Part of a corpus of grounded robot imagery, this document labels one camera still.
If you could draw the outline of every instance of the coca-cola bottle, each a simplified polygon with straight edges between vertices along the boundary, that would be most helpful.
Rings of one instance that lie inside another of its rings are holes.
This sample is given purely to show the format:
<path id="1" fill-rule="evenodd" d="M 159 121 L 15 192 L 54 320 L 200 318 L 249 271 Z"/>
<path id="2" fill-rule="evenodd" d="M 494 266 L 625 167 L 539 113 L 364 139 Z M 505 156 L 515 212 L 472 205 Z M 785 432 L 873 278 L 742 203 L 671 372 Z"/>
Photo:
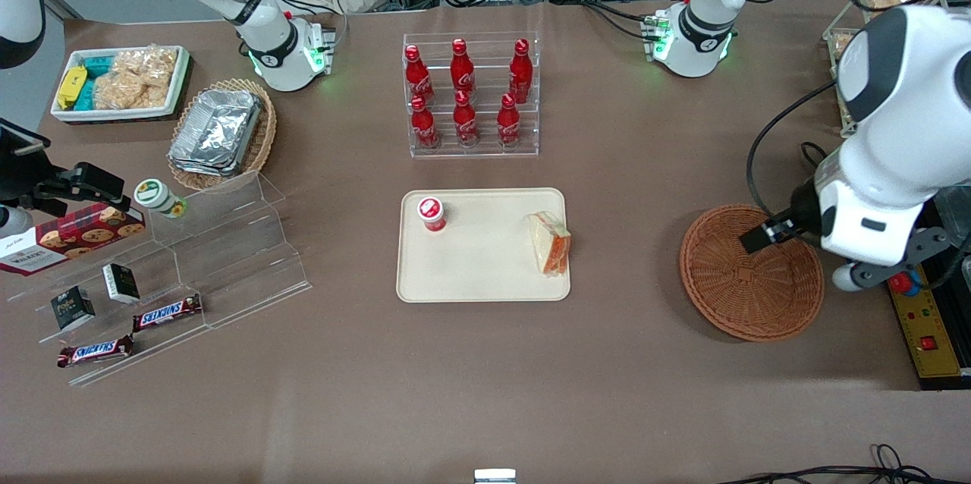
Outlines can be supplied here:
<path id="1" fill-rule="evenodd" d="M 426 98 L 426 104 L 433 103 L 435 91 L 431 86 L 431 74 L 428 73 L 428 67 L 422 60 L 419 46 L 414 44 L 405 46 L 405 59 L 408 60 L 405 77 L 408 79 L 408 90 L 412 93 L 412 97 L 422 96 Z"/>
<path id="2" fill-rule="evenodd" d="M 516 103 L 526 102 L 532 83 L 533 62 L 529 59 L 529 41 L 520 38 L 516 41 L 516 55 L 509 64 L 509 93 L 513 94 Z"/>
<path id="3" fill-rule="evenodd" d="M 464 39 L 456 38 L 451 41 L 451 65 L 448 66 L 448 70 L 451 70 L 451 84 L 455 91 L 468 91 L 469 102 L 475 103 L 476 69 L 466 51 L 467 46 Z"/>
<path id="4" fill-rule="evenodd" d="M 499 142 L 505 149 L 514 149 L 520 144 L 520 111 L 516 110 L 516 98 L 510 93 L 502 96 L 502 108 L 496 118 L 499 123 Z"/>
<path id="5" fill-rule="evenodd" d="M 458 144 L 468 149 L 478 144 L 479 128 L 476 125 L 476 111 L 469 104 L 468 91 L 455 91 L 455 110 L 451 113 L 451 117 L 455 120 Z"/>
<path id="6" fill-rule="evenodd" d="M 426 149 L 437 149 L 442 140 L 435 130 L 435 117 L 426 108 L 426 101 L 422 96 L 412 97 L 412 129 L 419 146 Z"/>

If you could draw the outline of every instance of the wicker basket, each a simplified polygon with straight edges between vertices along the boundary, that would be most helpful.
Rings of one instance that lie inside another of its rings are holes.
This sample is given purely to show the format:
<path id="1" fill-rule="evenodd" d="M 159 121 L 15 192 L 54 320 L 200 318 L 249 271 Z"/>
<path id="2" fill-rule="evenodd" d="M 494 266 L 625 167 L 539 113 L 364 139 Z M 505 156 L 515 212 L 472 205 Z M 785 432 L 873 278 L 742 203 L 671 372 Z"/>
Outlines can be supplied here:
<path id="1" fill-rule="evenodd" d="M 277 113 L 273 109 L 273 103 L 270 102 L 270 96 L 268 96 L 266 90 L 260 87 L 259 84 L 250 82 L 250 80 L 239 79 L 216 82 L 203 91 L 206 90 L 246 90 L 263 100 L 263 108 L 259 111 L 256 119 L 256 128 L 253 129 L 253 137 L 250 138 L 250 146 L 247 148 L 246 158 L 243 160 L 243 168 L 240 170 L 240 174 L 246 173 L 247 171 L 259 171 L 263 169 L 266 159 L 270 156 L 270 146 L 273 146 L 273 138 L 277 134 Z M 185 124 L 185 117 L 188 116 L 188 111 L 201 95 L 202 91 L 197 93 L 195 97 L 192 97 L 190 103 L 183 108 L 183 113 L 179 117 L 179 124 L 176 124 L 176 129 L 174 129 L 174 133 L 172 134 L 173 142 L 179 136 L 179 132 L 183 124 Z M 190 173 L 172 165 L 172 162 L 169 162 L 169 169 L 172 170 L 172 175 L 176 178 L 176 181 L 179 181 L 181 186 L 190 187 L 190 189 L 194 190 L 205 190 L 208 187 L 214 187 L 216 184 L 232 178 Z"/>
<path id="2" fill-rule="evenodd" d="M 803 332 L 819 313 L 825 286 L 819 258 L 802 241 L 746 253 L 738 237 L 765 218 L 748 205 L 717 207 L 687 229 L 680 246 L 680 277 L 698 311 L 752 342 Z"/>

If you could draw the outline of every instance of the clear acrylic display stand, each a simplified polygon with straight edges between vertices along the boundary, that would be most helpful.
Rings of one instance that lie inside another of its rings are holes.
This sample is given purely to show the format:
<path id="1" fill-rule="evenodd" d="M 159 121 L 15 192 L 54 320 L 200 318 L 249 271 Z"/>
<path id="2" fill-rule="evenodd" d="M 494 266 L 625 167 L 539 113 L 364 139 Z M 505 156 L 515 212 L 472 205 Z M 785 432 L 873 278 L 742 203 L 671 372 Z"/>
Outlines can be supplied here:
<path id="1" fill-rule="evenodd" d="M 464 148 L 458 144 L 455 122 L 451 113 L 455 108 L 454 88 L 451 84 L 451 41 L 465 39 L 468 55 L 476 69 L 476 97 L 472 107 L 476 111 L 479 127 L 479 144 Z M 509 91 L 509 63 L 513 60 L 517 39 L 529 41 L 529 58 L 533 62 L 533 83 L 526 103 L 517 105 L 520 111 L 520 144 L 514 149 L 504 149 L 499 144 L 496 117 L 502 103 L 502 94 Z M 540 152 L 540 35 L 537 31 L 507 31 L 485 33 L 423 33 L 406 34 L 404 46 L 419 46 L 422 60 L 431 74 L 435 101 L 428 110 L 435 117 L 442 144 L 437 149 L 427 149 L 417 144 L 412 131 L 412 109 L 408 80 L 404 75 L 408 60 L 401 49 L 402 80 L 404 82 L 405 121 L 408 127 L 408 144 L 412 158 L 504 158 L 504 156 L 537 156 Z"/>
<path id="2" fill-rule="evenodd" d="M 875 4 L 874 0 L 860 0 L 864 5 L 870 6 L 888 6 L 883 4 Z M 944 8 L 947 7 L 947 0 L 926 0 L 922 4 L 927 5 L 937 5 Z M 859 31 L 860 27 L 845 27 L 845 25 L 857 25 L 852 21 L 847 22 L 846 14 L 849 13 L 850 9 L 855 8 L 852 2 L 847 2 L 846 6 L 843 6 L 843 10 L 833 18 L 829 27 L 826 27 L 826 31 L 822 32 L 822 40 L 826 42 L 826 48 L 829 53 L 829 74 L 832 77 L 836 77 L 836 64 L 840 60 L 840 56 L 843 55 L 843 48 L 846 44 L 849 44 L 850 39 L 856 32 Z M 880 14 L 880 11 L 863 11 L 863 24 L 867 24 L 870 20 Z M 840 135 L 843 138 L 849 137 L 856 133 L 856 121 L 853 117 L 850 117 L 850 111 L 847 110 L 846 103 L 843 103 L 843 98 L 836 94 L 836 103 L 840 108 Z"/>
<path id="3" fill-rule="evenodd" d="M 39 342 L 51 351 L 52 366 L 65 346 L 122 338 L 131 333 L 134 315 L 201 295 L 201 314 L 135 333 L 134 355 L 63 369 L 71 385 L 93 383 L 311 287 L 299 253 L 284 237 L 278 210 L 284 196 L 265 177 L 246 173 L 185 199 L 183 217 L 146 213 L 142 234 L 39 274 L 9 276 L 11 283 L 20 282 L 10 300 L 37 308 Z M 139 303 L 108 298 L 102 266 L 109 262 L 132 269 Z M 87 291 L 95 317 L 60 332 L 51 300 L 75 285 Z"/>

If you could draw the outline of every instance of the yellow panel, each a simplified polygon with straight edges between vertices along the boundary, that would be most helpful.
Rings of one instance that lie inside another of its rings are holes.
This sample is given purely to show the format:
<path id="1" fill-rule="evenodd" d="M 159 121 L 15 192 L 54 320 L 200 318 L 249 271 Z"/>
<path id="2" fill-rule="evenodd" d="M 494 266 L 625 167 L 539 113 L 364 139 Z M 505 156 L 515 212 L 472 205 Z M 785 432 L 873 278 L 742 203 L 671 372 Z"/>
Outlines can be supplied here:
<path id="1" fill-rule="evenodd" d="M 920 282 L 927 284 L 922 267 L 918 267 Z M 960 376 L 957 357 L 951 346 L 951 339 L 947 336 L 947 329 L 941 322 L 941 314 L 937 311 L 937 302 L 931 291 L 920 291 L 915 297 L 905 297 L 891 291 L 897 318 L 904 331 L 908 349 L 913 357 L 916 373 L 922 378 L 943 378 Z M 937 343 L 935 350 L 920 348 L 920 338 L 933 336 Z"/>

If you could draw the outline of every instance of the table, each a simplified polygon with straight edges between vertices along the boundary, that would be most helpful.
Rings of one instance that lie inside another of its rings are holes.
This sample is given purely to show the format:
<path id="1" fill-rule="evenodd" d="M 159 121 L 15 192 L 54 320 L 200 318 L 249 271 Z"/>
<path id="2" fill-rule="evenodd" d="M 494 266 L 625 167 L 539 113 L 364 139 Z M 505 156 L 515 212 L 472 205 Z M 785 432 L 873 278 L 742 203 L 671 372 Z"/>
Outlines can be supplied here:
<path id="1" fill-rule="evenodd" d="M 759 128 L 825 82 L 819 35 L 842 4 L 749 5 L 731 54 L 698 80 L 646 64 L 637 42 L 579 7 L 351 18 L 332 76 L 273 93 L 280 131 L 264 173 L 287 194 L 284 229 L 315 287 L 80 390 L 22 325 L 29 304 L 2 305 L 3 473 L 451 483 L 476 467 L 514 467 L 524 483 L 700 484 L 869 464 L 868 445 L 889 442 L 905 463 L 967 479 L 971 395 L 916 391 L 884 291 L 828 287 L 803 335 L 752 344 L 709 325 L 677 276 L 694 218 L 749 201 L 743 165 Z M 544 39 L 540 156 L 409 158 L 402 33 L 500 30 L 524 18 L 541 21 Z M 186 46 L 196 60 L 190 95 L 253 77 L 225 22 L 66 29 L 68 51 Z M 798 143 L 833 149 L 838 125 L 828 93 L 766 139 L 756 176 L 770 205 L 810 174 Z M 171 130 L 42 124 L 53 162 L 89 159 L 131 184 L 168 177 Z M 566 300 L 398 300 L 405 193 L 545 186 L 565 194 L 576 235 Z M 831 271 L 840 260 L 823 262 Z"/>

